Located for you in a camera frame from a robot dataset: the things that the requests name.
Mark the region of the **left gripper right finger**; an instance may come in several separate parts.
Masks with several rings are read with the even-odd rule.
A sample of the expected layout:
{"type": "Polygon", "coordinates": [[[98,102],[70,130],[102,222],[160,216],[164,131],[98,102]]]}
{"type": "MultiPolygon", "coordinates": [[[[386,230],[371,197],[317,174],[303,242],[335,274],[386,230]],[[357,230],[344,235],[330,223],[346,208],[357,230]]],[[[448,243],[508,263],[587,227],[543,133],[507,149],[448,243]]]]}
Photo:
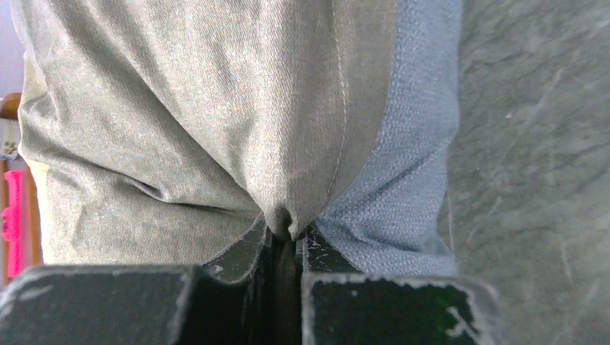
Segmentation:
{"type": "Polygon", "coordinates": [[[311,225],[301,254],[303,344],[500,344],[496,294],[467,277],[358,272],[311,225]]]}

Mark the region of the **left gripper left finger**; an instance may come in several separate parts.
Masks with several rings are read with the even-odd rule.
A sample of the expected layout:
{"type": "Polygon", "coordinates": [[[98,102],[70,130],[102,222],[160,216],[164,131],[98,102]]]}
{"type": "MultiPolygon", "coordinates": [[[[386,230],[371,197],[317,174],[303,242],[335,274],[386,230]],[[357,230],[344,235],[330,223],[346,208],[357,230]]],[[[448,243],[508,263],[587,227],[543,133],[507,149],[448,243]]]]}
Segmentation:
{"type": "Polygon", "coordinates": [[[1,294],[1,342],[256,344],[270,248],[257,220],[205,264],[32,268],[1,294]]]}

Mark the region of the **patchwork green beige pillowcase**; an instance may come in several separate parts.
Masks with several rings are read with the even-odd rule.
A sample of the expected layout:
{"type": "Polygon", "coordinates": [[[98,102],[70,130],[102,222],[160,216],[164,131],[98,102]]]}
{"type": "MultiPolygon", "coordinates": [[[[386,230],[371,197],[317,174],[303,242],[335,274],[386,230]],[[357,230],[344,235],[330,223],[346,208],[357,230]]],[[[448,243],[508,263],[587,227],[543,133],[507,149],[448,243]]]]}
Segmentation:
{"type": "Polygon", "coordinates": [[[296,239],[373,148],[395,1],[13,1],[48,265],[296,239]]]}

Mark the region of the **blue grey pillow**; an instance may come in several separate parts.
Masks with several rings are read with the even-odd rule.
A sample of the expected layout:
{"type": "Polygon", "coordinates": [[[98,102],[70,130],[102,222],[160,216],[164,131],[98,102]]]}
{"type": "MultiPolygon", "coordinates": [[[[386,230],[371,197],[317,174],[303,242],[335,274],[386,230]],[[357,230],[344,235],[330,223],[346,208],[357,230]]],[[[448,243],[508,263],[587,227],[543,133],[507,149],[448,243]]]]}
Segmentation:
{"type": "Polygon", "coordinates": [[[386,110],[368,161],[317,218],[326,240],[375,275],[453,276],[437,233],[458,130],[461,1],[399,1],[386,110]]]}

